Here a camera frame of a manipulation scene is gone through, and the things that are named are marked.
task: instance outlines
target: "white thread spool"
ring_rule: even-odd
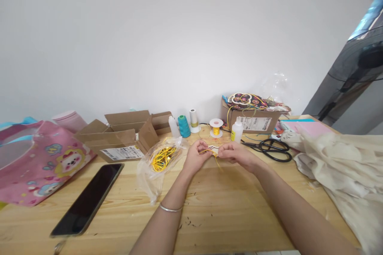
[[[199,123],[198,123],[197,112],[195,109],[191,109],[190,110],[190,132],[199,133],[200,130],[201,130],[201,127],[199,126]]]
[[[221,131],[220,127],[223,126],[223,121],[220,119],[212,119],[209,124],[211,127],[213,127],[213,130],[210,131],[210,135],[215,138],[222,137],[223,132]]]

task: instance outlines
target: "teal thread spool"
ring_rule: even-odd
[[[180,126],[180,133],[182,137],[190,136],[190,128],[188,124],[188,120],[184,115],[178,117],[178,125]]]

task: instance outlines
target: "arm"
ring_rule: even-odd
[[[226,143],[218,156],[253,173],[302,255],[358,255],[359,252],[265,162],[239,143]]]
[[[177,210],[184,205],[186,192],[192,178],[212,155],[211,152],[199,154],[206,149],[208,149],[207,144],[202,140],[196,141],[189,148],[184,167],[161,202],[162,206]],[[130,254],[173,254],[180,218],[181,211],[169,212],[158,207]]]

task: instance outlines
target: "wrist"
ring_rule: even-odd
[[[183,180],[185,180],[186,182],[190,182],[193,177],[194,177],[194,174],[193,172],[191,171],[188,171],[188,170],[185,170],[185,169],[182,169],[180,174],[178,175],[179,178],[182,178]]]

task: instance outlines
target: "yellow thread spool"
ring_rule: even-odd
[[[210,135],[214,138],[222,137],[223,132],[220,127],[223,125],[223,121],[220,119],[212,119],[209,124],[213,128],[213,130],[210,131]]]
[[[217,127],[213,128],[213,134],[219,135],[219,127],[218,128]]]

